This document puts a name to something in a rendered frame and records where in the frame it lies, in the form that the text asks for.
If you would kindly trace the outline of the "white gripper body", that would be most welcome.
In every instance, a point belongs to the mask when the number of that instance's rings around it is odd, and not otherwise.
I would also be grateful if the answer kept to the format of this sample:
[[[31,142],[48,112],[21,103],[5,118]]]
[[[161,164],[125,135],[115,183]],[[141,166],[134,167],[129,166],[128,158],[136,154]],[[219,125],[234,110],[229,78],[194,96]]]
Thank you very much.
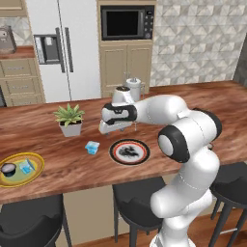
[[[104,120],[101,120],[99,123],[98,130],[101,134],[108,134],[112,131],[123,130],[131,125],[132,122],[116,122],[113,124],[108,124]]]

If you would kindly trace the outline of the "blue square yogurt container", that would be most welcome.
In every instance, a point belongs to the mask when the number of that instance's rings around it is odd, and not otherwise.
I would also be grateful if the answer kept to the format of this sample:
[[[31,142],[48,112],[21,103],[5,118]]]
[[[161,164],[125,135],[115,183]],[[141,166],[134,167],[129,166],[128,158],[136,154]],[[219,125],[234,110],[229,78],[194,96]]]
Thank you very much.
[[[25,175],[35,170],[33,163],[28,158],[19,163],[19,168]]]
[[[99,147],[99,142],[89,141],[85,146],[88,154],[96,154]]]

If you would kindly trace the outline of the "red-rimmed plate with black pattern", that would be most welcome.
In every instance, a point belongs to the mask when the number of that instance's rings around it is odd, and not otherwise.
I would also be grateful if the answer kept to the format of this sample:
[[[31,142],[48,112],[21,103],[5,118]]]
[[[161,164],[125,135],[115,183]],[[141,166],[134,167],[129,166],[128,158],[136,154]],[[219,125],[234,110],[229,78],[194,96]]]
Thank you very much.
[[[109,148],[110,157],[125,166],[137,166],[146,162],[151,155],[150,148],[136,139],[122,139]]]

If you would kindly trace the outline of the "yellow plate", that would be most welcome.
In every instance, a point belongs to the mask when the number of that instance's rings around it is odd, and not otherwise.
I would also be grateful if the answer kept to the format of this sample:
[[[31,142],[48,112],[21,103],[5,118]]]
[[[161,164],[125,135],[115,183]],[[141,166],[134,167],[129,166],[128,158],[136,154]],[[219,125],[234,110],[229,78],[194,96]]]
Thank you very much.
[[[35,170],[30,174],[25,175],[19,168],[19,163],[28,158],[34,165]],[[5,177],[1,172],[1,167],[4,163],[13,163],[16,165],[15,174],[12,177]],[[6,157],[0,161],[0,187],[18,187],[27,184],[37,178],[44,168],[43,158],[34,152],[21,152]]]

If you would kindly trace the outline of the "black and white yogurt cup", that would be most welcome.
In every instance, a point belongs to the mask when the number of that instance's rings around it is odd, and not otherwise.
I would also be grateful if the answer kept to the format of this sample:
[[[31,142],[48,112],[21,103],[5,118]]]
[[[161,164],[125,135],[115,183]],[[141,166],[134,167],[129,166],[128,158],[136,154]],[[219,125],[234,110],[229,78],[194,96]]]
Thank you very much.
[[[1,172],[7,178],[12,177],[15,174],[16,165],[13,163],[4,163],[1,167]]]

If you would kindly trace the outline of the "white jug with dark top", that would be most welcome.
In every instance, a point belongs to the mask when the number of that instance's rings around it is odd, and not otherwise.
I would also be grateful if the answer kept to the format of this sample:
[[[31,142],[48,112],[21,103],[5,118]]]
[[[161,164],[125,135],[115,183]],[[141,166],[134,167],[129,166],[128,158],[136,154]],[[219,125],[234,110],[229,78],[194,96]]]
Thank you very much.
[[[113,104],[131,104],[134,100],[130,94],[130,89],[126,86],[119,86],[115,89],[114,94],[112,96]]]

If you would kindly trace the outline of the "green plant in white pot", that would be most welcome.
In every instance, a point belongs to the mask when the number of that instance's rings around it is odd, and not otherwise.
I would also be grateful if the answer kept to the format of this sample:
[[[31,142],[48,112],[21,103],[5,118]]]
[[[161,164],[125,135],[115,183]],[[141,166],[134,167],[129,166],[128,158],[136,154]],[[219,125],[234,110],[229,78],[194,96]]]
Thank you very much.
[[[81,133],[84,114],[85,112],[79,109],[79,105],[71,107],[70,104],[66,108],[59,107],[54,112],[56,121],[65,137],[78,136]]]

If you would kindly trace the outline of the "beige tall cupboard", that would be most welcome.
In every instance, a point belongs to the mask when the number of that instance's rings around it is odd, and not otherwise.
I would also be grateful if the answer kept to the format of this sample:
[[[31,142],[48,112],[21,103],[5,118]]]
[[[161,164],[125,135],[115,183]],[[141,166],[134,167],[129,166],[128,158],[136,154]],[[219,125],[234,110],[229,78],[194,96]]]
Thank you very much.
[[[109,97],[116,87],[125,83],[129,77],[137,77],[145,84],[145,92],[150,88],[151,54],[153,31],[151,40],[104,41],[101,38],[101,6],[146,6],[154,5],[155,1],[131,0],[98,0],[98,34],[99,34],[99,65],[101,80],[101,95]]]

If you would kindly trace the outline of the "black bar stool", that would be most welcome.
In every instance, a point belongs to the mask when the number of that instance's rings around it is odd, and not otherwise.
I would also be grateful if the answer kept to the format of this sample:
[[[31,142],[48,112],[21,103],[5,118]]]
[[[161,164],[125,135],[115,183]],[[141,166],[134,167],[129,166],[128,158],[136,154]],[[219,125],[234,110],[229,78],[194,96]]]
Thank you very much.
[[[61,230],[72,247],[62,194],[5,204],[0,210],[0,247],[56,247]]]
[[[137,231],[160,231],[162,219],[151,211],[151,195],[165,185],[162,177],[112,185],[115,242],[118,242],[119,216],[129,226],[129,247],[136,247]]]
[[[210,216],[211,220],[216,216],[220,204],[223,203],[224,205],[208,247],[214,247],[232,209],[234,207],[242,209],[242,214],[227,245],[227,247],[232,247],[238,233],[247,220],[247,164],[245,162],[237,162],[222,165],[215,181],[210,186],[210,190],[217,199]]]

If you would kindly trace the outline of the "white fridge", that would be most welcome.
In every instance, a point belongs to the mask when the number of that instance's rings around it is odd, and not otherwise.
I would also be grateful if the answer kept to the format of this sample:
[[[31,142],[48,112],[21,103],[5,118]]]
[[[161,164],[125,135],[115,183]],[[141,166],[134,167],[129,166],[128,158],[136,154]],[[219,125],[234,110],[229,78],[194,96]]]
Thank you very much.
[[[47,102],[101,97],[96,0],[25,0]]]

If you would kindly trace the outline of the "beige drawer cabinet run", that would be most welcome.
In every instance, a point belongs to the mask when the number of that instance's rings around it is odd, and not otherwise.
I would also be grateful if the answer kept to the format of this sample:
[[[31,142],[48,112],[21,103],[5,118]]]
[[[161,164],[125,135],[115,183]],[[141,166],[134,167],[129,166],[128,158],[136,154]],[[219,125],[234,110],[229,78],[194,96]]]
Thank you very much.
[[[8,107],[45,103],[41,74],[33,46],[0,54],[0,90]]]

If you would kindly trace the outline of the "black microwave oven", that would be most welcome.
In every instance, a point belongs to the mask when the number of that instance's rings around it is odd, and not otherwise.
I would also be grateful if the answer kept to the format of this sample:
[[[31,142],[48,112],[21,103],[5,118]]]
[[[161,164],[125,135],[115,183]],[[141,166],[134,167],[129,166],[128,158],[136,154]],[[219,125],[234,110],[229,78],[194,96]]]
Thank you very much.
[[[154,5],[101,6],[100,18],[104,41],[152,39]]]

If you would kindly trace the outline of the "grey coffee machine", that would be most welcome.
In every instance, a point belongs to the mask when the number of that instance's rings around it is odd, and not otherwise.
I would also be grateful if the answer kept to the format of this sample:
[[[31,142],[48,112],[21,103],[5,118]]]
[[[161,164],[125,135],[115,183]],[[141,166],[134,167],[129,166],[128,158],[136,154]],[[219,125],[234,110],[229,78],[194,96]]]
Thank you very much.
[[[16,43],[12,28],[8,25],[0,27],[0,54],[11,54],[16,51]]]

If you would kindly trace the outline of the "beige wall cupboard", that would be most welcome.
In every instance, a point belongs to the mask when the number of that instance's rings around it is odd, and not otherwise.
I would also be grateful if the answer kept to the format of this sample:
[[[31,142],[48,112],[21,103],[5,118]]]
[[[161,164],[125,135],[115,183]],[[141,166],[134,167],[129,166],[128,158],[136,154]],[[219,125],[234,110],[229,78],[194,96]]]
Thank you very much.
[[[0,17],[25,15],[24,0],[0,0]]]

